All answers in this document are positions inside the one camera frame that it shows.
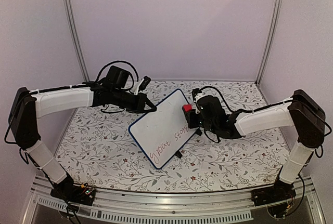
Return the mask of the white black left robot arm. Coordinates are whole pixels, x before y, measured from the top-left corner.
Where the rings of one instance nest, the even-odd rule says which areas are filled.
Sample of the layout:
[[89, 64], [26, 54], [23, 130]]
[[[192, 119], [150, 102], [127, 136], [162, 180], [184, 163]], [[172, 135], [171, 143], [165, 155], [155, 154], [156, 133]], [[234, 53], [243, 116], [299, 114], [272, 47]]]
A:
[[11, 144], [19, 146], [37, 164], [66, 200], [77, 196], [77, 188], [41, 140], [37, 119], [65, 110], [106, 105], [134, 114], [155, 112], [157, 107], [142, 92], [151, 79], [139, 78], [136, 70], [129, 72], [117, 64], [113, 61], [102, 67], [93, 81], [42, 90], [21, 87], [16, 92], [5, 136], [12, 133]]

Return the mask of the blue framed whiteboard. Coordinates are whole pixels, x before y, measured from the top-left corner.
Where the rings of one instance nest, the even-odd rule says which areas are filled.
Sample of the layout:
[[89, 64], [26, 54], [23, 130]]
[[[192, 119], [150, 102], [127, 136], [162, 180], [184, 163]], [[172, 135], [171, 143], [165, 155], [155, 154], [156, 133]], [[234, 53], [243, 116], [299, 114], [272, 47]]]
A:
[[197, 131], [190, 129], [182, 106], [189, 104], [181, 89], [176, 89], [128, 127], [136, 144], [156, 169], [162, 169]]

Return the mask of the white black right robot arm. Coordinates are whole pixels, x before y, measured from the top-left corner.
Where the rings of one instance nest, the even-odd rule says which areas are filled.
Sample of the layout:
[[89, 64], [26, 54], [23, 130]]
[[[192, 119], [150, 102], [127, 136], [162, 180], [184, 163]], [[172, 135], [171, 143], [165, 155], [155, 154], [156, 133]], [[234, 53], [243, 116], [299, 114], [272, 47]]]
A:
[[193, 103], [185, 104], [182, 111], [188, 128], [202, 128], [211, 132], [216, 142], [221, 139], [239, 139], [262, 130], [292, 126], [298, 139], [276, 178], [276, 185], [269, 190], [273, 201], [280, 201], [289, 193], [289, 186], [310, 161], [316, 149], [321, 148], [331, 127], [326, 122], [324, 110], [303, 90], [281, 102], [254, 110], [238, 109], [225, 112], [223, 97], [205, 95], [202, 89], [192, 91]]

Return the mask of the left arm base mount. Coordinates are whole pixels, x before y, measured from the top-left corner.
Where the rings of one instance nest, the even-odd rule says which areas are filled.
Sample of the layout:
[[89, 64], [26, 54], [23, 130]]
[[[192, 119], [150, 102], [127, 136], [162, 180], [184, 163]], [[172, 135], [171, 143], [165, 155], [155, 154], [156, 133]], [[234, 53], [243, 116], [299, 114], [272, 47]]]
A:
[[50, 195], [65, 202], [92, 206], [95, 199], [96, 187], [88, 183], [75, 184], [73, 178], [67, 174], [63, 181], [55, 183], [50, 181], [53, 189]]

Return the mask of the red whiteboard eraser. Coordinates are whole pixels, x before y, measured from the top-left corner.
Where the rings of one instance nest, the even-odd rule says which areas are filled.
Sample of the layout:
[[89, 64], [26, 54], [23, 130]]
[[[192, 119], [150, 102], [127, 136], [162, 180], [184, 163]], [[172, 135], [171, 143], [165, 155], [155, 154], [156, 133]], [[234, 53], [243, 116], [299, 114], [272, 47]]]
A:
[[192, 108], [191, 104], [185, 104], [185, 105], [182, 106], [182, 110], [183, 110], [184, 113], [190, 112], [192, 109], [193, 108]]

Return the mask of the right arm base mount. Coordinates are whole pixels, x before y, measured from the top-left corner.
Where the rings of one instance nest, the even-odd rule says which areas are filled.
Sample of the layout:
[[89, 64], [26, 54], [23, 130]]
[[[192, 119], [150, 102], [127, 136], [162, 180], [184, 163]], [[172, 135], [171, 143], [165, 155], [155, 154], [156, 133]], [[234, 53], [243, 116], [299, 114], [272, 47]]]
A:
[[255, 206], [262, 206], [294, 198], [296, 196], [293, 184], [276, 180], [272, 186], [251, 191], [251, 200]]

